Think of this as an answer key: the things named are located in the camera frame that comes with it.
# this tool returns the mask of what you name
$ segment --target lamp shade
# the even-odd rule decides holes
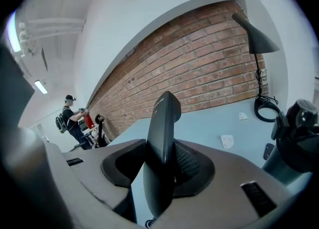
[[[264,54],[279,50],[279,47],[250,22],[238,13],[232,15],[233,19],[240,24],[248,34],[248,45],[250,54]]]

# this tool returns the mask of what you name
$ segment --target brick wall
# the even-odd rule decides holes
[[[210,4],[181,15],[146,37],[120,63],[92,99],[91,115],[107,119],[115,138],[137,119],[150,117],[166,90],[190,112],[256,96],[256,64],[244,29],[232,20],[243,14],[234,1]],[[267,92],[266,69],[263,84]]]

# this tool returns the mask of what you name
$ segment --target dark pants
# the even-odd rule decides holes
[[[69,130],[69,133],[79,142],[85,144],[82,146],[83,149],[91,149],[91,145],[86,138],[82,138],[84,136],[83,132],[79,127],[73,128]]]

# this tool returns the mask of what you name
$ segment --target person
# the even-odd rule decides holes
[[[62,116],[63,120],[66,124],[66,127],[69,131],[69,133],[79,142],[84,143],[82,145],[83,149],[91,149],[91,145],[88,142],[86,138],[82,138],[84,136],[83,132],[81,131],[80,125],[78,123],[78,120],[81,119],[81,117],[87,115],[89,112],[85,110],[83,113],[80,112],[73,112],[70,107],[73,106],[73,101],[75,99],[71,95],[67,95],[65,97],[65,103],[64,107],[62,109]]]

